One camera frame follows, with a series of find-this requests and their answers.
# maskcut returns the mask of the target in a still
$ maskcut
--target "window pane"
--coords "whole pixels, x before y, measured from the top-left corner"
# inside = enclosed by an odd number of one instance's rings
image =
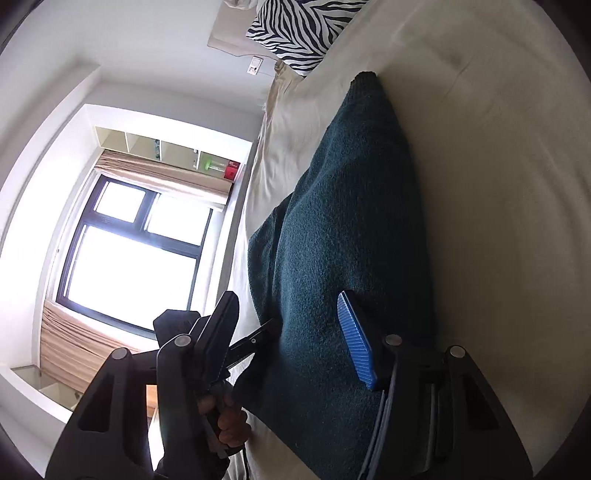
[[[160,195],[150,213],[148,232],[201,245],[209,208],[199,202]]]
[[[187,308],[195,259],[90,226],[73,265],[71,301],[152,329],[164,310]]]
[[[143,190],[110,181],[96,206],[96,211],[125,222],[133,222],[144,195]]]

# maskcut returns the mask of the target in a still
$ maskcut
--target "beige headboard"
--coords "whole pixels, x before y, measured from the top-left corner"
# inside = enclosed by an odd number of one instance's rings
[[[207,45],[236,57],[257,55],[277,60],[274,53],[271,53],[254,40],[246,38],[246,31],[255,17],[256,8],[240,10],[231,8],[222,2]]]

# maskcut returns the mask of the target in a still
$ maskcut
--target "beige curtain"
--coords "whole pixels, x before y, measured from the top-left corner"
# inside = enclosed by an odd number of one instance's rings
[[[222,210],[232,183],[198,171],[186,170],[125,153],[105,150],[95,168],[109,177],[130,181],[160,193],[190,196]]]
[[[41,370],[57,381],[84,392],[99,368],[120,347],[139,351],[75,318],[63,306],[46,300],[41,320]],[[148,416],[158,403],[156,387],[147,387]]]

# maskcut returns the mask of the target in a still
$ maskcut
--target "blue ribbed pad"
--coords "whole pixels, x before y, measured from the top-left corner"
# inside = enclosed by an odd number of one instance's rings
[[[349,347],[349,353],[353,360],[357,376],[367,385],[369,390],[373,390],[377,382],[377,377],[374,372],[372,351],[363,333],[363,329],[357,321],[355,312],[343,293],[340,293],[337,298],[336,308],[340,327],[343,330],[345,341]]]

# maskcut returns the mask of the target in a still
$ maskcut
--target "dark green sweater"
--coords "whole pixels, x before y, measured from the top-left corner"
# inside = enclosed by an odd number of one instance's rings
[[[413,161],[374,73],[351,83],[310,168],[252,236],[248,272],[259,320],[283,327],[237,395],[322,480],[356,479],[379,393],[356,376],[337,295],[353,290],[385,333],[436,335]]]

